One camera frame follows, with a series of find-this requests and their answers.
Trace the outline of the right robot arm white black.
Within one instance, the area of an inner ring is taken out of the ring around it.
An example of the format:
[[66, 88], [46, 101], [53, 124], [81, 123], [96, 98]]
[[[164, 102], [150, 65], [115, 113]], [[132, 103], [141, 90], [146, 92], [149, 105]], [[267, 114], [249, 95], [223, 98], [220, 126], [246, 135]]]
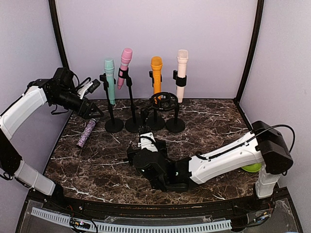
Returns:
[[259, 210], [272, 196], [281, 174], [294, 164], [284, 138], [277, 130], [263, 121], [252, 123], [252, 130], [238, 140], [205, 154], [196, 154], [178, 161], [168, 158], [166, 143], [154, 138], [148, 126], [139, 129], [138, 149], [129, 147], [127, 161], [153, 189], [186, 192], [196, 185], [252, 164], [261, 164], [255, 183], [255, 195], [248, 199], [248, 207]]

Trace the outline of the black tripod stand with shock mount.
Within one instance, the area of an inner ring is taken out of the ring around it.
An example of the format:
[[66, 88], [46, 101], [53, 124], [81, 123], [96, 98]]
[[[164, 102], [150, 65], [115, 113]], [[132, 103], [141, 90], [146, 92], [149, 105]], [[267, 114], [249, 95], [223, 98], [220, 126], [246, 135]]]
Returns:
[[143, 121], [143, 125], [147, 125], [148, 117], [153, 115], [153, 110], [152, 110], [152, 107], [150, 104], [150, 101], [153, 101], [152, 100], [153, 97], [156, 99], [157, 112], [168, 112], [168, 111], [173, 110], [173, 108], [171, 107], [171, 104], [170, 104], [169, 92], [159, 92], [157, 94], [153, 94], [149, 98], [149, 104], [140, 110], [140, 117]]

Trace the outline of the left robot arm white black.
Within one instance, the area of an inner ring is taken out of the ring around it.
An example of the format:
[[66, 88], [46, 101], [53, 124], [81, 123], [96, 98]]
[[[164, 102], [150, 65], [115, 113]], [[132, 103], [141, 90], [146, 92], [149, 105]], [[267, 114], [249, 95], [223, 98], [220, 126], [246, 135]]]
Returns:
[[0, 115], [0, 167], [3, 177], [7, 180], [15, 178], [28, 188], [50, 196], [50, 205], [59, 212], [69, 207], [68, 200], [61, 195], [62, 188], [28, 165], [11, 144], [11, 139], [20, 126], [45, 104], [62, 106], [83, 119], [103, 117], [96, 104], [86, 98], [99, 87], [100, 82], [86, 78], [75, 86], [74, 75], [68, 68], [59, 67], [52, 78], [30, 82], [26, 91]]

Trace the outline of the glitter microphone with silver grille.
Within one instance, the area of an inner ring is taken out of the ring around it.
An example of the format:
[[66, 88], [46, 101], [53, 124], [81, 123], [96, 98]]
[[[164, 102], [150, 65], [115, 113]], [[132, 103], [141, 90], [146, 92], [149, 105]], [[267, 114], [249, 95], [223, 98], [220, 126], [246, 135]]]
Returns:
[[77, 142], [76, 146], [77, 148], [83, 148], [83, 146], [85, 145], [86, 141], [88, 140], [90, 134], [92, 133], [93, 129], [95, 128], [97, 124], [97, 119], [93, 118], [90, 119], [88, 124], [86, 125], [79, 141]]

